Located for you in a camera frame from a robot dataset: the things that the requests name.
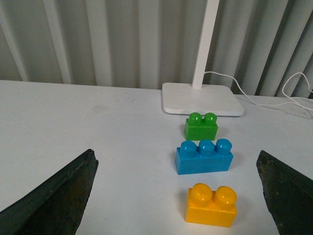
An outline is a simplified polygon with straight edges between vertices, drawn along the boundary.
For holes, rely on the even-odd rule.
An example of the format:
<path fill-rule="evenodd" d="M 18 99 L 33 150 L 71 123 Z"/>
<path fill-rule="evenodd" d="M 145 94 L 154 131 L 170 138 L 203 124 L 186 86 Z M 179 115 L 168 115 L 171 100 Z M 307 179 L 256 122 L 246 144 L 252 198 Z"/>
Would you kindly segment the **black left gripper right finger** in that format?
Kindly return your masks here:
<path fill-rule="evenodd" d="M 313 233 L 313 181 L 262 150 L 256 162 L 263 195 L 281 235 Z"/>

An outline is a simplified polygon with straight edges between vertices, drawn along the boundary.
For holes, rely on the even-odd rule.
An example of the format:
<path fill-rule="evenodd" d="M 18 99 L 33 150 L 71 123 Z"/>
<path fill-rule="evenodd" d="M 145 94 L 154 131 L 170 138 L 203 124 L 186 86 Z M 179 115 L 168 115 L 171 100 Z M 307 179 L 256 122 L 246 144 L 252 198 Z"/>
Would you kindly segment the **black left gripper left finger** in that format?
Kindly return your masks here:
<path fill-rule="evenodd" d="M 98 168 L 88 149 L 0 213 L 2 235 L 74 235 Z"/>

